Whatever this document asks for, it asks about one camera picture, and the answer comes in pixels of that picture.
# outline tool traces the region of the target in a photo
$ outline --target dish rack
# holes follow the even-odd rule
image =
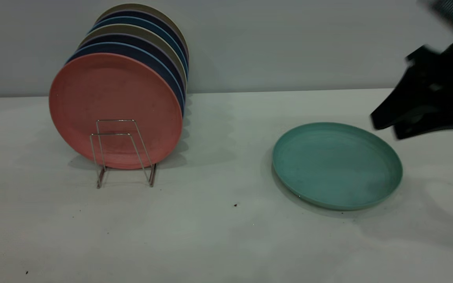
[[[141,154],[139,153],[139,150],[137,150],[137,146],[135,145],[133,135],[131,135],[131,133],[129,133],[129,132],[116,132],[116,133],[100,132],[99,131],[99,122],[133,122],[134,123],[135,128],[137,130],[137,134],[139,135],[139,138],[141,140],[142,147],[144,148],[144,152],[146,153],[146,157],[148,158],[148,161],[149,161],[149,168],[151,169],[149,176],[146,173],[146,169],[144,168],[144,164],[141,159]],[[139,159],[139,162],[141,163],[141,168],[142,168],[142,172],[144,173],[144,177],[146,177],[146,181],[148,182],[148,185],[150,187],[153,187],[153,185],[155,183],[155,174],[157,172],[157,164],[156,163],[153,164],[151,162],[151,159],[149,158],[148,150],[146,150],[146,145],[144,144],[144,141],[142,140],[141,132],[139,131],[139,127],[137,126],[136,120],[134,120],[134,119],[97,120],[96,129],[97,129],[97,133],[90,134],[90,145],[92,146],[92,155],[94,156],[94,163],[96,166],[97,188],[100,189],[102,187],[102,180],[104,178],[104,174],[108,170],[108,167],[106,167],[106,161],[104,161],[104,152],[102,149],[101,136],[128,136],[131,139],[132,144],[134,145],[134,150],[137,154],[137,158]],[[94,140],[93,140],[94,136],[97,136],[97,138],[99,140],[99,150],[101,151],[102,165],[101,165],[100,170],[99,170],[99,165],[97,164],[96,153],[94,150]]]

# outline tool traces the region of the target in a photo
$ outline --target light blue plate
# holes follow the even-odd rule
[[[387,199],[403,176],[396,152],[357,127],[313,123],[275,144],[275,172],[295,195],[324,208],[355,210]]]

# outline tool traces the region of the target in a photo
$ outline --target white tabletop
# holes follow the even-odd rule
[[[320,121],[372,130],[389,93],[189,95],[155,186],[110,171],[99,190],[47,98],[0,98],[0,282],[453,282],[453,132],[376,131],[405,175],[363,211],[311,206],[272,172],[284,132]]]

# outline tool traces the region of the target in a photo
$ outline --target gray wall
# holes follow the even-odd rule
[[[0,96],[47,95],[120,0],[0,0]],[[395,86],[404,57],[452,32],[416,0],[145,0],[187,38],[190,92]]]

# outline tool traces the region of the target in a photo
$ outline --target plate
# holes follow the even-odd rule
[[[96,38],[90,39],[88,42],[84,43],[82,48],[94,45],[96,43],[105,42],[125,43],[145,50],[151,55],[155,56],[160,62],[162,62],[167,67],[167,69],[171,71],[172,75],[176,79],[178,79],[181,92],[183,93],[183,98],[186,99],[186,77],[181,76],[181,73],[178,71],[176,65],[174,65],[173,61],[169,58],[169,56],[167,56],[160,48],[156,47],[152,43],[140,37],[127,34],[104,34]]]
[[[188,60],[187,48],[183,44],[181,38],[178,36],[176,31],[174,29],[172,29],[172,27],[170,27],[166,22],[162,21],[160,18],[158,18],[152,14],[142,12],[142,11],[124,10],[124,11],[117,11],[117,12],[111,13],[111,14],[105,16],[102,20],[104,21],[104,20],[108,20],[109,18],[117,18],[117,17],[135,17],[135,18],[140,18],[142,20],[146,20],[146,21],[156,24],[158,27],[162,28],[162,30],[165,30],[167,32],[167,34],[169,34],[174,39],[174,41],[176,41],[179,48],[181,48],[181,50],[183,50],[185,52],[186,62],[188,64],[190,63]]]
[[[118,42],[105,42],[105,43],[95,43],[86,47],[83,47],[80,50],[77,50],[73,56],[68,60],[72,61],[78,57],[85,56],[88,54],[94,53],[113,53],[124,55],[135,59],[151,69],[155,70],[157,74],[162,77],[167,84],[171,87],[173,92],[178,99],[179,105],[181,107],[181,113],[184,115],[184,108],[185,108],[185,101],[184,101],[184,94],[181,91],[181,88],[178,83],[178,79],[176,79],[172,72],[155,56],[151,55],[149,52],[144,51],[138,47],[126,44],[126,43],[118,43]]]
[[[98,119],[136,120],[153,163],[172,152],[183,126],[180,105],[166,81],[149,66],[111,53],[89,54],[67,63],[52,83],[49,107],[64,140],[90,160],[90,134],[97,132]],[[99,127],[101,132],[131,133],[144,165],[149,165],[132,122],[103,122]],[[128,136],[102,136],[102,146],[108,167],[141,168]],[[94,150],[102,163],[95,138]]]
[[[169,27],[172,27],[172,29],[178,34],[178,36],[181,39],[182,43],[185,45],[187,58],[190,59],[190,57],[188,56],[188,46],[186,44],[185,37],[181,33],[181,30],[179,30],[179,27],[168,16],[166,16],[164,13],[162,13],[161,11],[159,11],[159,10],[157,10],[155,8],[152,8],[152,7],[149,7],[149,6],[146,6],[146,5],[142,5],[142,4],[135,4],[135,3],[117,5],[115,7],[112,7],[110,9],[108,9],[107,11],[105,11],[97,19],[96,23],[101,21],[102,18],[104,18],[105,16],[107,16],[107,15],[109,15],[111,13],[115,13],[117,11],[122,11],[122,10],[142,11],[142,12],[145,12],[145,13],[148,13],[148,14],[155,15],[158,18],[160,18],[162,21],[166,22],[166,24],[168,24]]]
[[[403,176],[396,152],[379,137],[339,123],[296,127],[277,141],[273,167],[298,197],[355,210],[387,199]]]
[[[90,30],[90,32],[93,32],[98,28],[101,28],[101,27],[104,27],[107,25],[113,25],[113,24],[135,25],[135,26],[150,30],[151,32],[154,32],[158,36],[162,37],[162,39],[164,39],[167,43],[169,43],[169,45],[171,45],[171,47],[176,52],[176,54],[178,54],[179,59],[183,63],[183,66],[185,67],[185,69],[188,70],[188,61],[187,61],[186,56],[183,53],[183,50],[181,49],[181,47],[179,47],[179,45],[176,43],[174,38],[172,38],[165,30],[162,30],[161,27],[158,27],[156,24],[154,24],[150,21],[142,20],[140,18],[135,18],[135,17],[109,18],[107,20],[100,21],[99,23],[97,23],[92,28],[92,30]]]
[[[182,77],[188,77],[187,70],[185,70],[183,63],[178,57],[178,54],[176,54],[176,52],[172,49],[171,45],[169,45],[169,43],[167,43],[165,40],[163,40],[160,36],[158,36],[154,32],[151,32],[142,27],[125,24],[108,25],[101,27],[88,34],[85,37],[85,39],[83,39],[83,41],[79,44],[78,49],[80,49],[83,46],[83,44],[86,43],[88,40],[93,39],[97,36],[102,36],[110,33],[130,34],[153,43],[154,45],[156,45],[156,47],[160,48],[167,56],[169,56],[169,58],[173,61],[176,68],[178,68]]]

